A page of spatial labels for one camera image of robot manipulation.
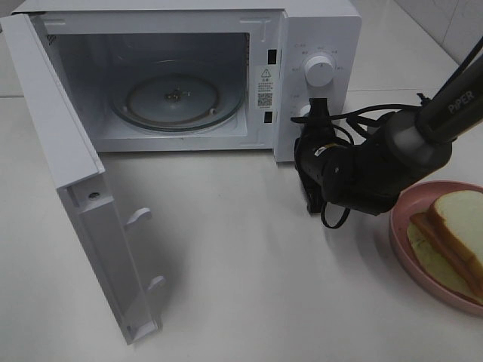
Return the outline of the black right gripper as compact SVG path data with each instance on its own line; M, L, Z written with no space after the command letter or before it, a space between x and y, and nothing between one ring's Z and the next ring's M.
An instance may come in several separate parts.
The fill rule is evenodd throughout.
M305 189L319 189L325 165L343 141L329 125L328 100L309 99L309 125L305 125L294 147L295 167Z

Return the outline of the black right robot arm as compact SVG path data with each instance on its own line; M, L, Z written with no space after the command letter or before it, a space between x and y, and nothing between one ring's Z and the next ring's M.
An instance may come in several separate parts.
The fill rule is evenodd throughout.
M379 215L401 192L444 167L453 142L482 121L482 43L470 51L433 98L421 104L379 104L332 115L312 98L294 145L307 209L325 220L329 204L343 208L339 228L357 210Z

